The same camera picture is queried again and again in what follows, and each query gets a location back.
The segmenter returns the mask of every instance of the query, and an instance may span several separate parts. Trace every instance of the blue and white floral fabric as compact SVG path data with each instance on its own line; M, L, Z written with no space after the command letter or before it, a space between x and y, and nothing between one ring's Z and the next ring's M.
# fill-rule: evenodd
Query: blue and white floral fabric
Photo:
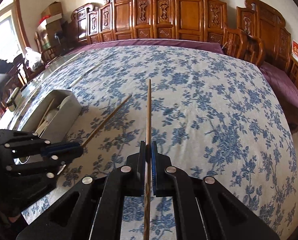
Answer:
M277 98L256 66L196 49L130 46L85 51L49 76L15 116L20 130L54 89L83 106L67 140L82 143L132 97L73 161L58 186L23 212L30 223L85 175L106 176L145 140L147 80L152 80L152 140L189 175L214 176L281 239L297 208L297 164ZM124 202L122 239L142 239L143 199ZM176 239L171 198L152 197L151 240Z

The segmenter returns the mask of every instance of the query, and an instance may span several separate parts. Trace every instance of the blue flower pattern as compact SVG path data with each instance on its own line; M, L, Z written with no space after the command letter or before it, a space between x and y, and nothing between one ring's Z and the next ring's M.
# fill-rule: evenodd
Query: blue flower pattern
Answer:
M52 73L9 125L20 130L54 89L72 90L82 112L67 134L82 143L126 98L58 180L23 214L30 222L84 175L124 165L145 140L147 80L152 79L152 139L189 175L215 176L283 238L296 206L297 162L287 121L256 66L216 53L162 46L85 51ZM143 199L124 201L122 235L141 239ZM152 197L151 240L175 239L171 198Z

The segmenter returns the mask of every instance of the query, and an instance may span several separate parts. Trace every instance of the wooden stick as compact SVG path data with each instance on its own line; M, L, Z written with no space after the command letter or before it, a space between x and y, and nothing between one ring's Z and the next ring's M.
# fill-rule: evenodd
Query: wooden stick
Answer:
M44 115L43 115L41 121L39 122L39 125L38 125L38 127L36 128L36 130L37 130L37 129L40 127L40 125L43 123L43 120L44 120L45 116L47 115L48 111L50 110L51 105L52 105L52 103L54 102L54 100L55 100L55 98L52 99L51 103L50 103L49 106L47 107L47 110L45 111L45 113L44 113Z
M88 142L96 135L96 133L99 131L99 130L101 130L103 127L104 127L104 125L111 119L111 117L112 116L114 116L115 115L115 113L121 108L121 106L123 106L124 105L124 103L126 102L126 101L128 101L129 100L129 98L131 97L132 95L129 95L116 109L114 109L114 111L96 128L96 129L94 129L92 132L91 132L91 134L90 134L90 136L81 144L81 146L84 148L87 144L88 144Z
M146 127L146 166L144 176L144 229L143 240L150 237L150 197L151 197L151 79L148 84L147 127Z

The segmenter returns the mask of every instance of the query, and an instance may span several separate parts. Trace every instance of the metal rivet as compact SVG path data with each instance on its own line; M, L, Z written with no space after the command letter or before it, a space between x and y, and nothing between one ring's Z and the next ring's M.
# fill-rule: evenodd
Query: metal rivet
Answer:
M130 166L123 166L123 167L121 167L121 171L122 172L130 172L131 171L131 167Z
M175 173L177 171L177 169L174 166L169 166L166 168L166 171L169 173Z
M93 179L91 177L84 177L82 179L83 184L90 184L92 181L93 181Z
M205 177L205 182L207 184L214 184L215 179L213 177Z
M51 173L51 172L48 172L48 173L47 173L47 177L50 178L50 179L52 179L52 178L54 178L54 174Z

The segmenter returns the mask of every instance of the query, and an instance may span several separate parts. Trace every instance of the tablecloth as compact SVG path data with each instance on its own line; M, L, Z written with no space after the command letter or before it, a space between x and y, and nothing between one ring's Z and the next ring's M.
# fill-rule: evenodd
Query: tablecloth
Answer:
M75 159L55 190L23 212L30 223L85 175L106 176L145 140L147 81L152 80L152 140L189 175L214 176L281 239L293 221L297 163L287 121L258 68L196 49L126 46L85 51L50 75L9 125L20 130L54 89L70 89L82 112L67 134L82 143L129 101ZM142 239L143 198L124 201L121 239ZM152 197L152 240L176 239L171 198Z

